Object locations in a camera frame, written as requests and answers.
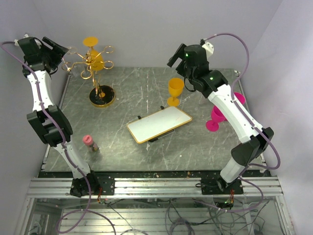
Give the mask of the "yellow wine glass front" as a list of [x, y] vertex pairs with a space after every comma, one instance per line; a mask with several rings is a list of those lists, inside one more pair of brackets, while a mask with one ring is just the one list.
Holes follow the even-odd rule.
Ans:
[[168, 82], [168, 92], [170, 97], [167, 99], [169, 106], [177, 107], [179, 105], [178, 97], [182, 94], [184, 81], [180, 78], [172, 78]]

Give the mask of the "yellow wine glass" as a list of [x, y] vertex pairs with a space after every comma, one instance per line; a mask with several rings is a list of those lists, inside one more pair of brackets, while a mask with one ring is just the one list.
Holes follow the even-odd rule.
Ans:
[[83, 40], [83, 45], [89, 48], [86, 57], [92, 71], [101, 71], [104, 68], [101, 53], [94, 49], [97, 44], [98, 39], [96, 37], [86, 37]]
[[167, 99], [169, 106], [177, 107], [179, 105], [178, 97], [182, 94], [184, 81], [180, 78], [172, 78], [168, 82], [168, 92], [170, 97]]

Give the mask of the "pink wine glass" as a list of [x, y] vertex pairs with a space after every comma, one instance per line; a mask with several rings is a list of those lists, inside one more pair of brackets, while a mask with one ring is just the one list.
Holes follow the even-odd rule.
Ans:
[[210, 132], [216, 132], [219, 129], [219, 124], [224, 121], [227, 121], [226, 117], [217, 106], [214, 106], [211, 111], [211, 120], [206, 122], [206, 128]]
[[238, 93], [238, 92], [234, 92], [234, 95], [240, 101], [241, 104], [243, 104], [243, 105], [245, 104], [246, 98], [244, 97], [244, 95], [242, 95], [241, 93]]

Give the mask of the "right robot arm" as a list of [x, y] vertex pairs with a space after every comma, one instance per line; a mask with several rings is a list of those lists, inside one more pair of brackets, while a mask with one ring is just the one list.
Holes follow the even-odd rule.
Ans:
[[263, 128], [238, 99], [231, 96], [231, 86], [220, 71], [209, 68], [207, 58], [211, 50], [210, 43], [180, 44], [167, 65], [172, 67], [181, 59], [177, 73], [221, 111], [239, 138], [240, 144], [231, 150], [231, 158], [215, 182], [216, 190], [225, 194], [246, 167], [266, 150], [274, 132], [270, 127]]

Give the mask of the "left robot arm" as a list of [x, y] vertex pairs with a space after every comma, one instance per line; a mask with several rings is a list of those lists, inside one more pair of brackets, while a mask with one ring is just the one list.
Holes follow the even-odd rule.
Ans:
[[31, 84], [34, 100], [33, 111], [26, 116], [29, 124], [40, 140], [58, 151], [69, 166], [73, 176], [70, 194], [97, 194], [101, 188], [99, 179], [74, 146], [71, 124], [52, 100], [51, 75], [58, 70], [68, 48], [47, 37], [25, 37], [17, 43], [24, 53], [22, 72]]

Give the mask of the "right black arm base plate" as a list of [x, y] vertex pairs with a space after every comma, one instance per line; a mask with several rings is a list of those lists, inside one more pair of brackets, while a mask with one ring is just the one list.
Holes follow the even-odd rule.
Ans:
[[243, 194], [242, 181], [237, 179], [232, 183], [226, 183], [222, 178], [201, 179], [195, 187], [200, 188], [203, 195], [230, 195]]

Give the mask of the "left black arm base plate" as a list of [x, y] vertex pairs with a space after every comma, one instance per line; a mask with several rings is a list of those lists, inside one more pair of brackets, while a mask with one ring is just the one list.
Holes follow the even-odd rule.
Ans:
[[[86, 176], [92, 195], [114, 195], [115, 180], [109, 175], [95, 175], [88, 174]], [[73, 179], [70, 195], [75, 197], [82, 197], [89, 195], [89, 187], [85, 178]]]

